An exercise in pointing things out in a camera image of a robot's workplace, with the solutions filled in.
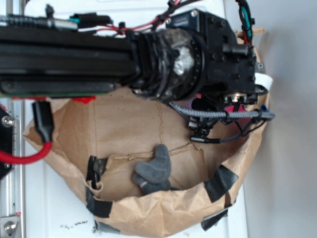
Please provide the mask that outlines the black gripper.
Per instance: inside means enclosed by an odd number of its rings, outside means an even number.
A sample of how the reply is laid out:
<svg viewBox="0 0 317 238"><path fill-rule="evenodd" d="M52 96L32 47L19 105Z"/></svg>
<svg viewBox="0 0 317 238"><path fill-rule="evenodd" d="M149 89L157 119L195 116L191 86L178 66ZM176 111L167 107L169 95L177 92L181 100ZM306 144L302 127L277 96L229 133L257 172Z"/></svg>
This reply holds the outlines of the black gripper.
<svg viewBox="0 0 317 238"><path fill-rule="evenodd" d="M256 54L237 42L228 21L198 9L171 17L165 38L179 53L173 71L186 76L190 94L214 102L257 104L265 93L256 84Z"/></svg>

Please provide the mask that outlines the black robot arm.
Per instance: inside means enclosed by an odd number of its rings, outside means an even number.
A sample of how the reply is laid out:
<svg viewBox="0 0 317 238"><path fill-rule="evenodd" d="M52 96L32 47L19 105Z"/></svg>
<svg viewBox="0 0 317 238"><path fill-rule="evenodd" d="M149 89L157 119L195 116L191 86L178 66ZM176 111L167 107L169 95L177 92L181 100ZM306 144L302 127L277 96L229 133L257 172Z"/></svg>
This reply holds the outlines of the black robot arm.
<svg viewBox="0 0 317 238"><path fill-rule="evenodd" d="M81 32L108 16L0 18L3 97L89 97L128 87L163 103L200 93L228 103L254 104L269 90L259 79L253 46L239 44L228 21L194 9L148 32L119 28L121 37Z"/></svg>

